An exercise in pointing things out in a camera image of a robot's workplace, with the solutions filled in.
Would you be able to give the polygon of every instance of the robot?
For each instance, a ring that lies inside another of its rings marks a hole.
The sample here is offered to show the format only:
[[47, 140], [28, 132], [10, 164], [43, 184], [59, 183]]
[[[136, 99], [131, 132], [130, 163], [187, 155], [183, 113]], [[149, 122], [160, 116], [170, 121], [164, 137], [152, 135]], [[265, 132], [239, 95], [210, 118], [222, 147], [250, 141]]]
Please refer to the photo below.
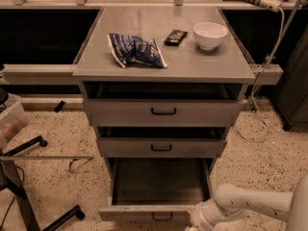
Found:
[[185, 231], [211, 231], [220, 222], [247, 217], [249, 211], [287, 222], [286, 231], [308, 231], [308, 174], [294, 192], [251, 191], [222, 184], [213, 198], [188, 208], [192, 227]]

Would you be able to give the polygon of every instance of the floor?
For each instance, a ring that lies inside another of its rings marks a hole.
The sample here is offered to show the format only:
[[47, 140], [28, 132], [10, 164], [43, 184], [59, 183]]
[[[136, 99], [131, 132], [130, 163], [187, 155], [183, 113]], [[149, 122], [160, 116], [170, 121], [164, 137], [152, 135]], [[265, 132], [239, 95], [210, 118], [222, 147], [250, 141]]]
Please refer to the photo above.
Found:
[[[211, 174], [212, 187], [233, 183], [260, 191], [291, 192], [298, 180], [308, 172], [308, 127], [282, 129], [283, 121], [267, 98], [258, 99], [261, 115], [244, 108], [228, 135], [228, 144]], [[100, 157], [93, 129], [79, 105], [64, 105], [58, 113], [55, 104], [24, 105], [29, 124], [22, 128], [4, 152], [42, 135], [48, 146], [34, 145], [23, 156], [93, 156], [93, 160], [75, 162], [69, 171], [69, 160], [15, 161], [25, 173], [24, 187], [31, 200], [40, 228], [43, 229], [67, 210], [80, 205], [86, 218], [73, 218], [63, 231], [184, 231], [187, 223], [105, 222], [97, 213], [107, 205], [110, 177]], [[13, 198], [8, 190], [0, 193], [0, 221]], [[252, 213], [248, 218], [216, 226], [215, 231], [285, 230], [285, 223]], [[17, 203], [6, 218], [3, 231], [25, 230]]]

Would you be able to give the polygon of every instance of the plastic container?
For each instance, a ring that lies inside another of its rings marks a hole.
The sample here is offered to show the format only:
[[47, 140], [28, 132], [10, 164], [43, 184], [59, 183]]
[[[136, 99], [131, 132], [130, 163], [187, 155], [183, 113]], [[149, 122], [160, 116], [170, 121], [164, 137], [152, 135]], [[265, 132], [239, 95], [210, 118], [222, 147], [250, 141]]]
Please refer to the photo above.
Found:
[[24, 126], [29, 119], [23, 110], [21, 97], [9, 93], [6, 109], [0, 114], [0, 149]]

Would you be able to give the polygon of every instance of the black object on floor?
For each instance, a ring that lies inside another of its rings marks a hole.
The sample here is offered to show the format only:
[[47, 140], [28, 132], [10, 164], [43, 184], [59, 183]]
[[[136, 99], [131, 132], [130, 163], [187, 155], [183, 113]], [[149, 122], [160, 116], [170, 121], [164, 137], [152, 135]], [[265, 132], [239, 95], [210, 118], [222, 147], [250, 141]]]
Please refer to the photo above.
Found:
[[[2, 154], [0, 152], [0, 156], [13, 156], [36, 143], [39, 143], [39, 145], [42, 147], [45, 147], [47, 145], [47, 141], [45, 141], [42, 136], [37, 136], [36, 138], [21, 144], [17, 148], [5, 154]], [[14, 164], [13, 160], [2, 161], [0, 159], [0, 192], [6, 188], [9, 189], [12, 193], [14, 193], [17, 198], [19, 209], [27, 231], [40, 231], [39, 223], [36, 219], [27, 193], [23, 188], [22, 181], [16, 169], [16, 165]], [[56, 230], [73, 217], [76, 217], [77, 219], [83, 219], [85, 217], [85, 214], [81, 211], [78, 205], [76, 205], [74, 208], [72, 208], [70, 211], [65, 213], [57, 220], [55, 220], [48, 227], [44, 228], [43, 231]]]

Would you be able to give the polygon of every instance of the bowl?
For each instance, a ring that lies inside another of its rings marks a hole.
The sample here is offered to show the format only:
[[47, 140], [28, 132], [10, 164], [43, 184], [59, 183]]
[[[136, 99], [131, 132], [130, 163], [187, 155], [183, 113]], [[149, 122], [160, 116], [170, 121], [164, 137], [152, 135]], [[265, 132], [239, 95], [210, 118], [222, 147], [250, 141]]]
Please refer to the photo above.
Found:
[[228, 35], [228, 29], [215, 22], [201, 22], [193, 26], [195, 42], [204, 50], [220, 46]]

